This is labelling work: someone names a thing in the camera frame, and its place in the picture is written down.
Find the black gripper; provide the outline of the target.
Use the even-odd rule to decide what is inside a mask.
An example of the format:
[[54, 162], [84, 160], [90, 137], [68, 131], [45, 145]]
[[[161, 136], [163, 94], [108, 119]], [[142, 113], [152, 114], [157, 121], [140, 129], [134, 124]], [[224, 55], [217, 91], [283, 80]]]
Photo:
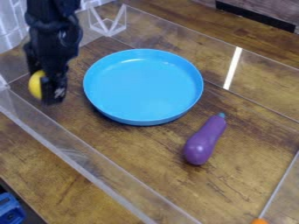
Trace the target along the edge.
[[[29, 25], [29, 41], [24, 45], [29, 73], [41, 70], [65, 70], [78, 55], [82, 36], [76, 10], [80, 0], [25, 0], [25, 23]], [[41, 73], [41, 102], [61, 103], [68, 88], [65, 73], [49, 76]]]

